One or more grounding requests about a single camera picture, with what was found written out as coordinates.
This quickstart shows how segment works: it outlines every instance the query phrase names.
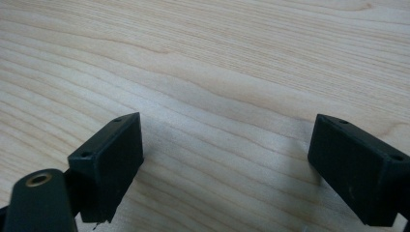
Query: wood grain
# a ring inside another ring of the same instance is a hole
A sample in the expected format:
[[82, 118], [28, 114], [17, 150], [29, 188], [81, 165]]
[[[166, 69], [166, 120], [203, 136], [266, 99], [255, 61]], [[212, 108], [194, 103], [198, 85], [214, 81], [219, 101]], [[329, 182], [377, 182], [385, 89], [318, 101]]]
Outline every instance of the wood grain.
[[2, 206], [135, 111], [146, 161], [96, 231], [401, 231], [363, 226], [307, 152], [324, 113], [410, 154], [410, 4], [0, 1]]

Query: wooden table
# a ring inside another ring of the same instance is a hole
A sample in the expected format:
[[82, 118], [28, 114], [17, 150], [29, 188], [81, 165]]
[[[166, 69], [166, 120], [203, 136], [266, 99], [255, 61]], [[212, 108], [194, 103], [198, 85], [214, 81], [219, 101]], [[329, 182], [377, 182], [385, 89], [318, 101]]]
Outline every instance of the wooden table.
[[324, 113], [410, 154], [409, 1], [0, 2], [1, 206], [138, 111], [145, 163], [96, 231], [401, 231], [307, 153]]

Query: round hole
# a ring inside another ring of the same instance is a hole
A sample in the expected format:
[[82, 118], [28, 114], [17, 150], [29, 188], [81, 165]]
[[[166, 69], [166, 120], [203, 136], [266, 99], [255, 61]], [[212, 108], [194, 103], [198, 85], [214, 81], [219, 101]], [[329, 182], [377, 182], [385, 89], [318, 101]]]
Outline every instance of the round hole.
[[393, 160], [398, 160], [398, 161], [404, 160], [404, 157], [401, 157], [399, 155], [390, 155], [390, 158], [392, 158]]
[[91, 155], [93, 155], [92, 152], [83, 152], [83, 153], [81, 153], [81, 156], [82, 156], [83, 158], [89, 157], [89, 156], [91, 156]]
[[49, 174], [48, 172], [37, 174], [27, 180], [26, 186], [27, 187], [40, 186], [44, 183], [47, 183], [49, 180], [51, 180], [51, 177], [52, 177], [51, 174]]

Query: black metal part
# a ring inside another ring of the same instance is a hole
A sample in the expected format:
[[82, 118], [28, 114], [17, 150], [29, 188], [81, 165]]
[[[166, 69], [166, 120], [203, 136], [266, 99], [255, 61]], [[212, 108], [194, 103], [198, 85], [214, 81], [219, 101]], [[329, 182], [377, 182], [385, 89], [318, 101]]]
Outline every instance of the black metal part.
[[68, 160], [64, 174], [42, 170], [15, 184], [0, 231], [76, 231], [78, 213], [84, 222], [111, 221], [144, 161], [139, 113], [112, 120]]
[[410, 158], [394, 147], [319, 114], [308, 160], [364, 224], [392, 226], [397, 212], [408, 218]]
[[144, 161], [139, 114], [112, 120], [69, 156], [67, 179], [84, 222], [111, 221]]
[[15, 184], [4, 231], [76, 231], [60, 170], [37, 171]]

